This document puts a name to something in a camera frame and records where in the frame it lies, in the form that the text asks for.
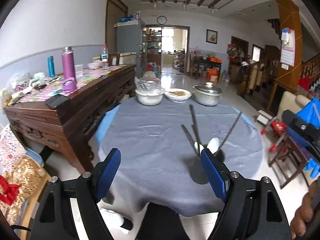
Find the person's right hand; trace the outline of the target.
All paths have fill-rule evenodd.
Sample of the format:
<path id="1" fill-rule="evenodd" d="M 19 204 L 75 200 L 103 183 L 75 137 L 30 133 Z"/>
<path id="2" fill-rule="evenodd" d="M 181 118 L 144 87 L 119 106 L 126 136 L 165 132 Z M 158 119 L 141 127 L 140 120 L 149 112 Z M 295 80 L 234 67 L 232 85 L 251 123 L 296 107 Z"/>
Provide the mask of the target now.
<path id="1" fill-rule="evenodd" d="M 291 239 L 295 239 L 297 236 L 303 236 L 306 233 L 306 223 L 310 222 L 313 217 L 311 201 L 317 190 L 318 184 L 317 181 L 314 181 L 310 185 L 308 193 L 303 197 L 302 204 L 296 210 L 295 216 L 290 223 Z"/>

